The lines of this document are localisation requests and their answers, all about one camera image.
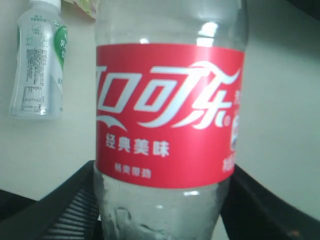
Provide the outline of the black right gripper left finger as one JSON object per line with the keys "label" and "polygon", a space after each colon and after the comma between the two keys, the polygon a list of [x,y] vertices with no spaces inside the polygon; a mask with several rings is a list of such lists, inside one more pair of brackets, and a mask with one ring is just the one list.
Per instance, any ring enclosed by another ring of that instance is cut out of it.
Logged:
{"label": "black right gripper left finger", "polygon": [[90,160],[39,201],[0,191],[2,240],[91,240],[99,217]]}

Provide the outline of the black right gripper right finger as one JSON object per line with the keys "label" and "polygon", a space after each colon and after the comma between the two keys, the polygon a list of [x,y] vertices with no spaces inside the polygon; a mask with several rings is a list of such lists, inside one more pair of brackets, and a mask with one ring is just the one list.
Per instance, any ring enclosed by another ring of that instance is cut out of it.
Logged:
{"label": "black right gripper right finger", "polygon": [[320,222],[288,204],[238,165],[221,217],[230,240],[318,240]]}

